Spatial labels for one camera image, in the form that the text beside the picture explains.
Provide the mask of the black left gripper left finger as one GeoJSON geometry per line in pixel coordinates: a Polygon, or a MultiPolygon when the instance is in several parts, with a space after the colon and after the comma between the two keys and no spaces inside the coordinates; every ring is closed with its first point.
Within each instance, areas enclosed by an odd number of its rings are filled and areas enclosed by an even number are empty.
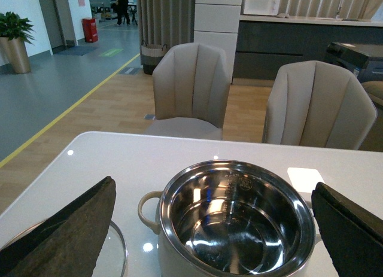
{"type": "Polygon", "coordinates": [[[92,276],[116,199],[107,176],[1,250],[1,276],[92,276]]]}

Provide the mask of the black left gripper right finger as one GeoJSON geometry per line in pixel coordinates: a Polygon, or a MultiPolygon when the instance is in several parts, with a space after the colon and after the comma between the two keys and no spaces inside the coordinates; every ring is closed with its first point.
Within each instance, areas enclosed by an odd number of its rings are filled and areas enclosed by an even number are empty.
{"type": "Polygon", "coordinates": [[[338,275],[382,276],[382,219],[323,182],[311,202],[338,275]]]}

